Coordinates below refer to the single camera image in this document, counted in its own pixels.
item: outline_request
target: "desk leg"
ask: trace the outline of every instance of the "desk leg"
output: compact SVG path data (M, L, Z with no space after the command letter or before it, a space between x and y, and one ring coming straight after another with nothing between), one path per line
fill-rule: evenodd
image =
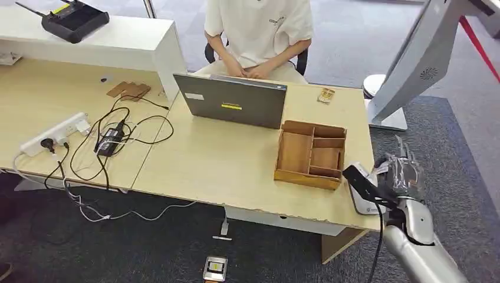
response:
M345 228L337 236L321 235L321 262L327 264L367 232L368 230Z

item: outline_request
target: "white robot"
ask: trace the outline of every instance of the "white robot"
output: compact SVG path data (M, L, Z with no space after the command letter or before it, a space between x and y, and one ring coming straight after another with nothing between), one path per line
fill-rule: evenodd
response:
M500 13L499 0L427 0L386 75L371 75L363 90L369 123L374 127L406 130L401 109L441 80L463 15Z

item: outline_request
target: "cardboard piece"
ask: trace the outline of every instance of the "cardboard piece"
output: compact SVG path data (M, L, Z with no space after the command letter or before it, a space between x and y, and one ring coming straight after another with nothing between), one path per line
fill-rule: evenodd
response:
M274 179L335 190L342 182L347 130L285 121Z
M122 81L121 83L117 84L113 89L108 91L106 95L110 97L117 97L119 96L122 92L124 92L126 89L128 89L129 84L126 81Z
M151 87L147 84L135 84L127 83L122 81L117 84L113 89L108 91L107 95L111 97L117 97L120 95L123 100L139 101L139 99L146 95L151 90Z
M136 85L135 83L130 83L129 87L121 93L121 100L138 101L138 97L145 96L149 90L151 90L151 87L149 87L148 85Z

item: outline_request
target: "speaker grille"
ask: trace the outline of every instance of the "speaker grille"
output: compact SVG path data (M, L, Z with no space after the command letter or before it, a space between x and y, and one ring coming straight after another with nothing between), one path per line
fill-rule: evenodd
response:
M438 74L438 69L429 67L420 73L420 78L427 81L432 80Z

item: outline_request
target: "laptop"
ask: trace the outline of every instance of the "laptop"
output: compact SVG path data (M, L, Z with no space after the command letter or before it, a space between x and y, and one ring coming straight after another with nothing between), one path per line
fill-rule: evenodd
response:
M287 86L238 78L174 74L194 116L279 129Z

